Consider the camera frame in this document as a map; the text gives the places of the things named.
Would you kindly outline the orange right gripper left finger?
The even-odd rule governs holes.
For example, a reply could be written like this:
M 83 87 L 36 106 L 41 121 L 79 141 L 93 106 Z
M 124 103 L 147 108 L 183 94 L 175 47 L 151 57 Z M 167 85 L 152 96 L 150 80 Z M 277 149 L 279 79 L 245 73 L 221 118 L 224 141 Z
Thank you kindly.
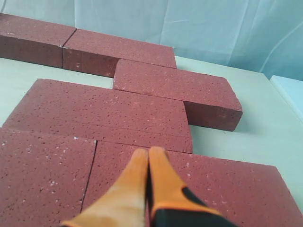
M 138 148 L 114 184 L 62 227 L 143 227 L 148 176 L 147 150 Z

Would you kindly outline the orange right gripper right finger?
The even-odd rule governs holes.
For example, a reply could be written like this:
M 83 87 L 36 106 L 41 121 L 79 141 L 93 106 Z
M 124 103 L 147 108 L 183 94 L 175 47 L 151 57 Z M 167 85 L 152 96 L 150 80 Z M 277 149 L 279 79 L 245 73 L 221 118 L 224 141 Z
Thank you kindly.
M 161 147 L 149 149 L 152 227 L 235 227 L 201 201 L 172 167 Z

